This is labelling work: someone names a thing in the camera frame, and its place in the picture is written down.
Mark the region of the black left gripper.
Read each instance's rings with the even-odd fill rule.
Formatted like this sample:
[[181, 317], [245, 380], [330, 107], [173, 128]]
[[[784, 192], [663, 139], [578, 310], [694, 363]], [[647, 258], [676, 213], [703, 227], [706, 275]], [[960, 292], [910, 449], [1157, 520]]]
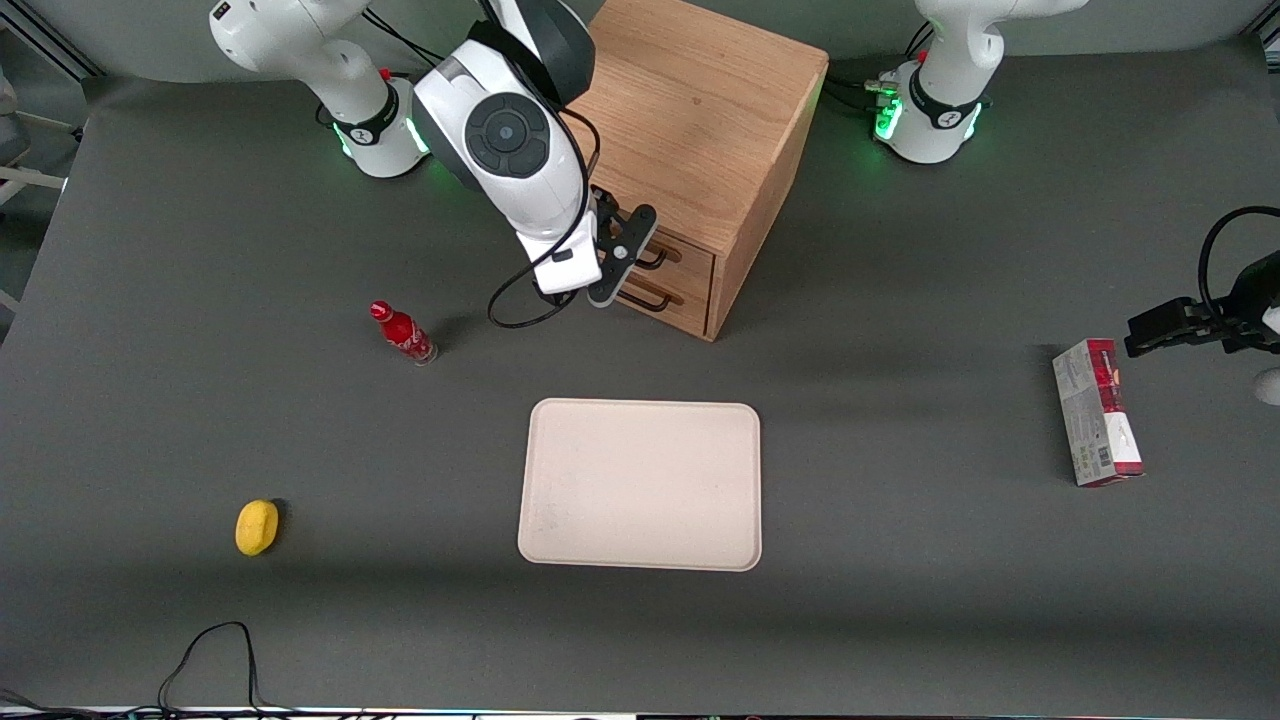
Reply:
[[1220, 342], [1225, 354], [1245, 348], [1279, 352], [1277, 296], [1279, 255], [1270, 254], [1248, 265], [1230, 292], [1210, 297], [1210, 256], [1197, 263], [1199, 301], [1176, 297], [1132, 316], [1124, 338], [1133, 359], [1156, 350]]

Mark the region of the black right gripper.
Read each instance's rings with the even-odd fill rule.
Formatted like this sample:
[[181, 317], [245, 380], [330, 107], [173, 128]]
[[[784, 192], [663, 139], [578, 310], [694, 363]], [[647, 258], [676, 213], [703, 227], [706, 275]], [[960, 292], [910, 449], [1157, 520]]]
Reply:
[[622, 290], [641, 252], [658, 227], [657, 210], [646, 204], [622, 217], [613, 193], [591, 184], [596, 231], [594, 247], [602, 278], [588, 286], [588, 300], [594, 307], [608, 307]]

